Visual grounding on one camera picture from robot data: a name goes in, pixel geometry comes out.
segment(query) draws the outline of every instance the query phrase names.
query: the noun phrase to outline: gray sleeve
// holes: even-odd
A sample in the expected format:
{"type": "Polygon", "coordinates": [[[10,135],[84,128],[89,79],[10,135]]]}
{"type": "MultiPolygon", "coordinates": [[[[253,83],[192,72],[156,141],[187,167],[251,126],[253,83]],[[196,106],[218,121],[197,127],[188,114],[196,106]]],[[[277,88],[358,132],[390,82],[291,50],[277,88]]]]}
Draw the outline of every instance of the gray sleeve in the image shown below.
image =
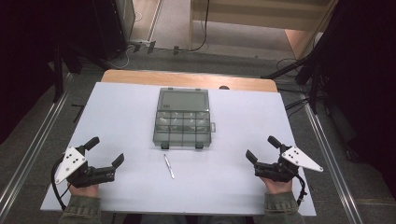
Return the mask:
{"type": "Polygon", "coordinates": [[[59,224],[101,224],[100,198],[72,195],[59,224]]]}
{"type": "Polygon", "coordinates": [[[302,224],[304,219],[298,213],[299,206],[292,192],[265,194],[264,217],[262,224],[293,223],[302,224]]]}

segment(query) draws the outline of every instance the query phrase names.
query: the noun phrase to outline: white mounting plate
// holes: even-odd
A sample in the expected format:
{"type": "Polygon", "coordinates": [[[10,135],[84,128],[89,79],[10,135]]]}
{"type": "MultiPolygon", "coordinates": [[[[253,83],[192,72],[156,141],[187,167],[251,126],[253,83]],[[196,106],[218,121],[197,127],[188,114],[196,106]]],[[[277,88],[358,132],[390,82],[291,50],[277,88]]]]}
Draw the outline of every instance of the white mounting plate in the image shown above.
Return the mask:
{"type": "Polygon", "coordinates": [[[293,163],[296,166],[301,166],[306,169],[322,172],[323,168],[320,167],[316,162],[314,162],[311,158],[309,158],[305,153],[303,153],[297,147],[291,147],[284,153],[282,153],[282,157],[293,163]]]}
{"type": "Polygon", "coordinates": [[[68,147],[64,153],[64,160],[62,161],[61,168],[59,168],[59,172],[55,177],[55,183],[62,183],[62,181],[73,174],[84,162],[86,162],[86,159],[81,153],[74,147],[68,147]]]}

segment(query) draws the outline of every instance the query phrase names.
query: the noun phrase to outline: small metal tool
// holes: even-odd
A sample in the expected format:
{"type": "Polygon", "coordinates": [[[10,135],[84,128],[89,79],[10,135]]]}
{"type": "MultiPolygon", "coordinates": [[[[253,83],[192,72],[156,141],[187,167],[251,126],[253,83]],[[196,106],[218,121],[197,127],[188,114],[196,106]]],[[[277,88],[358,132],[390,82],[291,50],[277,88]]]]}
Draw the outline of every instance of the small metal tool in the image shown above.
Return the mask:
{"type": "Polygon", "coordinates": [[[172,179],[175,179],[175,175],[173,174],[171,163],[169,163],[169,160],[166,158],[165,154],[163,154],[163,156],[165,157],[166,166],[168,167],[169,173],[171,173],[172,179]]]}

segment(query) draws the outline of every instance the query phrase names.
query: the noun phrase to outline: person's left hand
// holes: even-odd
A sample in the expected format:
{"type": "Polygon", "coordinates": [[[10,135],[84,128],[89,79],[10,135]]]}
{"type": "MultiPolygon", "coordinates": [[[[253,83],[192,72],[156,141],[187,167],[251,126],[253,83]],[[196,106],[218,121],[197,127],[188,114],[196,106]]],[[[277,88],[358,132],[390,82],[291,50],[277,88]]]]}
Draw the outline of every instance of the person's left hand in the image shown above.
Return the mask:
{"type": "Polygon", "coordinates": [[[99,197],[99,185],[91,185],[87,188],[75,188],[73,185],[70,185],[70,193],[72,195],[84,196],[90,198],[98,198],[99,197]]]}

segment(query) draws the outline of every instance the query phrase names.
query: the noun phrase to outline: white tabletop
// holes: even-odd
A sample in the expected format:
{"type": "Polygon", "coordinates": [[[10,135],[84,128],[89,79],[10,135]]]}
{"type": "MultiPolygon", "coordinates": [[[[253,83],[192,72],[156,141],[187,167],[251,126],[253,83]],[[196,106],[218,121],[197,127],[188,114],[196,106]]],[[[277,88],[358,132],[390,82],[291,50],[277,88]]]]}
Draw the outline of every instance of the white tabletop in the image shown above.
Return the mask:
{"type": "MultiPolygon", "coordinates": [[[[262,215],[265,185],[254,175],[245,154],[261,162],[277,162],[278,149],[269,135],[294,145],[279,93],[209,90],[212,144],[204,149],[170,147],[152,141],[160,86],[96,83],[70,146],[98,136],[100,143],[86,152],[90,166],[109,166],[121,153],[125,162],[116,180],[100,186],[102,210],[122,213],[262,215]],[[172,165],[169,174],[163,157],[172,165]]],[[[303,169],[300,176],[305,179],[303,169]]],[[[65,181],[58,186],[65,190],[65,181]]],[[[293,179],[297,197],[301,186],[293,179]]],[[[303,216],[315,216],[309,189],[300,206],[303,216]]],[[[64,196],[64,203],[69,200],[64,196]]],[[[60,210],[49,189],[42,210],[60,210]]]]}

